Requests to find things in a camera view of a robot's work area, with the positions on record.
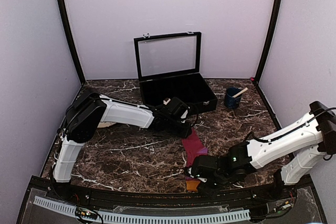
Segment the maroon purple orange sock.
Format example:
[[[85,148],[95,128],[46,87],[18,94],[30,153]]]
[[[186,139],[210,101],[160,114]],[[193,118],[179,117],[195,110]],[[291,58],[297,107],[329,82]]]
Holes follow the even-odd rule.
[[[207,147],[203,145],[195,129],[192,129],[192,133],[187,138],[182,139],[182,144],[187,156],[185,167],[190,167],[196,157],[208,154]],[[199,179],[186,177],[186,190],[196,192],[200,182]]]

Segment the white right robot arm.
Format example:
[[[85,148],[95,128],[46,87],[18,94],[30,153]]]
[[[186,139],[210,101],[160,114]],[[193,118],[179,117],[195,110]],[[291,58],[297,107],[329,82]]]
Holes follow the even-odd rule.
[[[243,182],[249,174],[290,153],[296,153],[295,157],[275,172],[274,184],[268,187],[273,200],[286,194],[288,186],[322,159],[328,161],[335,155],[335,108],[312,102],[309,112],[295,123],[261,138],[250,132],[224,156],[196,157],[185,173],[200,182],[199,193],[214,197],[224,186]]]

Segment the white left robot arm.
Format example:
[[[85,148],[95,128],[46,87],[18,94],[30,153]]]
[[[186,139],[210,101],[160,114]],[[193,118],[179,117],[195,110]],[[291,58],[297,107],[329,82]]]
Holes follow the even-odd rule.
[[[89,89],[67,109],[63,124],[58,130],[62,141],[52,167],[54,193],[63,201],[74,197],[74,189],[67,183],[80,150],[92,139],[97,128],[111,124],[126,124],[141,129],[168,131],[186,138],[192,133],[187,122],[191,112],[188,104],[177,97],[166,98],[157,106],[137,105],[112,99]]]

